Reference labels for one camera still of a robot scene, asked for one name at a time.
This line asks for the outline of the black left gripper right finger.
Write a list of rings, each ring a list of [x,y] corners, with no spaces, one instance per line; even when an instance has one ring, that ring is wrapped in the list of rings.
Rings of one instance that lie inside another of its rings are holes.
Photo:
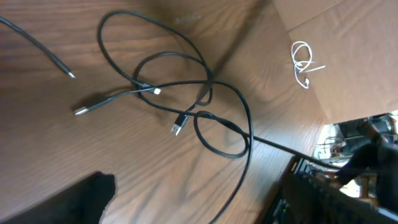
[[[261,223],[397,224],[308,173],[285,174],[275,203]]]

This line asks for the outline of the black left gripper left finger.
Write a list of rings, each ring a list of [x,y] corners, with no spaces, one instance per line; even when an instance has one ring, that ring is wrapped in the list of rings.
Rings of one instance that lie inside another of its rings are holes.
[[[116,177],[94,172],[43,202],[6,218],[3,224],[99,224],[116,195]]]

